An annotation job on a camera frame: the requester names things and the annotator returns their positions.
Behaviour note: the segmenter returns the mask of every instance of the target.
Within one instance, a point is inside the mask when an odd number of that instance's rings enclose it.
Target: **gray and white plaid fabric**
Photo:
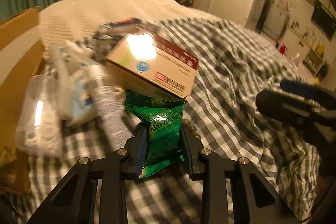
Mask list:
[[[277,90],[283,78],[301,80],[293,67],[268,41],[233,22],[179,19],[161,24],[173,43],[199,58],[184,118],[196,126],[204,146],[229,159],[250,159],[302,219],[315,197],[317,150],[292,128],[262,117],[255,105],[264,88]],[[6,195],[19,223],[29,219],[79,158],[95,160],[110,152],[97,119],[76,130],[65,128],[64,137],[61,160],[29,157],[31,193]],[[189,180],[180,167],[127,181],[126,189],[129,223],[199,222],[202,182]],[[228,206],[232,212],[232,203]]]

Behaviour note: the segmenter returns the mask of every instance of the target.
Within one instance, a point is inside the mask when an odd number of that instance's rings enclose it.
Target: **plastic bag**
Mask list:
[[[19,150],[38,156],[62,155],[56,87],[52,76],[37,75],[29,81],[16,129],[16,147]]]
[[[185,99],[169,102],[136,92],[126,92],[128,111],[148,124],[147,151],[141,178],[153,175],[180,161],[180,127]]]
[[[79,69],[70,77],[72,116],[67,125],[79,127],[97,117],[97,110],[88,92],[86,72]]]

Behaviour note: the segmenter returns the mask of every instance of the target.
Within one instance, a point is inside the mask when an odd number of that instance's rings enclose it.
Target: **green snack bag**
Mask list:
[[[125,107],[148,125],[147,151],[140,177],[148,177],[181,157],[180,127],[185,99],[169,102],[127,91]]]

